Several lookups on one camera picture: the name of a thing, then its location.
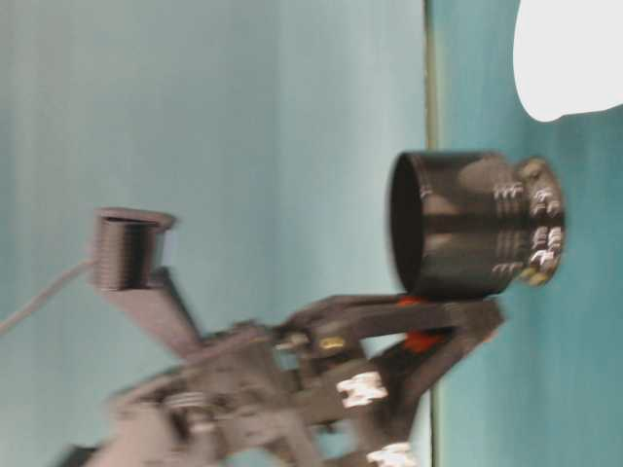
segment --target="white light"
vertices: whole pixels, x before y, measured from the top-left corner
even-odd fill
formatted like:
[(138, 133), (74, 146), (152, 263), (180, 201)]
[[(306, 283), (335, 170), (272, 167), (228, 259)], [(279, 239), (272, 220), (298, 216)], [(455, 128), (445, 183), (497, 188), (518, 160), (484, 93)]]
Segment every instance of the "white light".
[(542, 122), (623, 104), (623, 0), (522, 0), (517, 93)]

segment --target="teal wall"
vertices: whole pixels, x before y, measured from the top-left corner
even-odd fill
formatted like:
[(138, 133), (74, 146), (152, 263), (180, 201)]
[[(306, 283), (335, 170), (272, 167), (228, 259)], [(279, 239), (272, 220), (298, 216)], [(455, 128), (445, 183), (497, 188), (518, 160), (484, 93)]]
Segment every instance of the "teal wall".
[(439, 465), (620, 465), (623, 108), (531, 120), (513, 82), (517, 7), (430, 2), (439, 146), (546, 157), (566, 192), (567, 252), (547, 287), (504, 295), (497, 339), (442, 381)]
[[(100, 205), (180, 217), (168, 261), (204, 330), (394, 290), (421, 23), (419, 0), (0, 0), (0, 318), (85, 257)], [(106, 398), (172, 364), (78, 280), (0, 341), (0, 465), (100, 440)]]

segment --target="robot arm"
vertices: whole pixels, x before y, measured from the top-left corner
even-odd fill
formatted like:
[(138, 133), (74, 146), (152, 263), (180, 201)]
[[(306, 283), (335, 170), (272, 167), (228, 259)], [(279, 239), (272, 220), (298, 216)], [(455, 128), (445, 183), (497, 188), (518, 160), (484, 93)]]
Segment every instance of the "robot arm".
[[(495, 153), (398, 158), (390, 190), (405, 295), (336, 296), (276, 327), (242, 323), (202, 339), (166, 269), (154, 267), (170, 216), (102, 209), (93, 285), (180, 357), (172, 372), (112, 406), (115, 435), (62, 467), (205, 467), (261, 448), (300, 467), (414, 467), (409, 435), (422, 394), (503, 319), (497, 294), (555, 272), (562, 195), (542, 160)], [(368, 338), (405, 334), (379, 355)], [(281, 364), (281, 356), (296, 361)], [(356, 446), (325, 459), (314, 431), (349, 422)]]

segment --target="white object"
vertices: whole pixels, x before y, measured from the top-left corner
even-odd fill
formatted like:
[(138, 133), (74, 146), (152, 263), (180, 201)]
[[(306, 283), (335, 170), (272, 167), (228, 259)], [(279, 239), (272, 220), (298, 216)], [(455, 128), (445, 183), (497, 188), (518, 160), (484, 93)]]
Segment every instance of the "white object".
[(417, 467), (415, 457), (411, 453), (409, 443), (395, 443), (375, 450), (367, 455), (368, 462), (378, 467)]
[(381, 375), (378, 372), (355, 375), (351, 379), (340, 381), (337, 388), (339, 392), (347, 394), (347, 397), (342, 401), (347, 409), (367, 406), (375, 399), (383, 399), (387, 396), (387, 390), (384, 388)]
[(623, 104), (623, 1), (522, 0), (514, 70), (526, 111), (541, 122)]

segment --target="black cylinder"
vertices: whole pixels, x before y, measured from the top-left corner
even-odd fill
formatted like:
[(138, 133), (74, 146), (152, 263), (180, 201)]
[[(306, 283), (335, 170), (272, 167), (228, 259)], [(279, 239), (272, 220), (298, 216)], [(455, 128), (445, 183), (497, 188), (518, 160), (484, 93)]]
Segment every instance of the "black cylinder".
[(94, 285), (101, 290), (147, 287), (157, 228), (155, 222), (102, 217), (97, 233)]
[(560, 187), (544, 160), (498, 153), (403, 153), (389, 194), (394, 261), (407, 292), (482, 298), (517, 276), (556, 271), (564, 240)]

